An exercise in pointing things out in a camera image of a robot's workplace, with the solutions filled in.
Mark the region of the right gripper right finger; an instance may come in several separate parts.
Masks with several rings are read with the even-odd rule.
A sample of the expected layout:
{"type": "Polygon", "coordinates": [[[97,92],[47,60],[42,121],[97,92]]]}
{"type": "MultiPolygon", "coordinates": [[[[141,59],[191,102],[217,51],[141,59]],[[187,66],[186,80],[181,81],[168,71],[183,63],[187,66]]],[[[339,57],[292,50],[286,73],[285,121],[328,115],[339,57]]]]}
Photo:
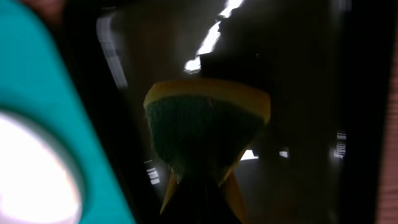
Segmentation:
{"type": "Polygon", "coordinates": [[[213,179],[202,180],[203,186],[198,206],[198,222],[204,224],[247,223],[243,197],[234,174],[218,185],[213,179]]]}

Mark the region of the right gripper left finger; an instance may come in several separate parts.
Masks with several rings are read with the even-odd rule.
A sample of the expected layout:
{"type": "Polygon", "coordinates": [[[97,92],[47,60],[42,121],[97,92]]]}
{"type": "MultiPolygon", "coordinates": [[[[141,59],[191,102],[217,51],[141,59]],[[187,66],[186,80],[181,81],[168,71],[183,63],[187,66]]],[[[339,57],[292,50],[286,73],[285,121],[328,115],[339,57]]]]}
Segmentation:
{"type": "Polygon", "coordinates": [[[165,205],[159,216],[161,224],[197,224],[198,214],[197,182],[190,176],[185,176],[175,188],[175,192],[165,205]]]}

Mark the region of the yellow green sponge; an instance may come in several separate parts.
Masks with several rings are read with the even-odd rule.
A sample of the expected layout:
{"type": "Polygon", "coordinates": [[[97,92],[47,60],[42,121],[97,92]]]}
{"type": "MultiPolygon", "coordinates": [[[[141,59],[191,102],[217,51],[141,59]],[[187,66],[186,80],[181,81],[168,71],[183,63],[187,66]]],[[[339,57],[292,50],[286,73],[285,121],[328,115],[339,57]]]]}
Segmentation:
{"type": "Polygon", "coordinates": [[[177,182],[221,184],[271,118],[270,95],[214,78],[154,84],[144,100],[151,144],[177,182]]]}

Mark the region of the white plate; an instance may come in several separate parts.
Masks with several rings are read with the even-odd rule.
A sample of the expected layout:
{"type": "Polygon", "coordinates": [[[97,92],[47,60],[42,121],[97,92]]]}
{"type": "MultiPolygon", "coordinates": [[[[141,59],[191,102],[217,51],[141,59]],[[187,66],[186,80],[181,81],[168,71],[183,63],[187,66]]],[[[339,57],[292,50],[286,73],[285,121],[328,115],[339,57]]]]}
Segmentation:
{"type": "Polygon", "coordinates": [[[85,196],[67,148],[32,120],[1,110],[1,224],[77,224],[85,196]]]}

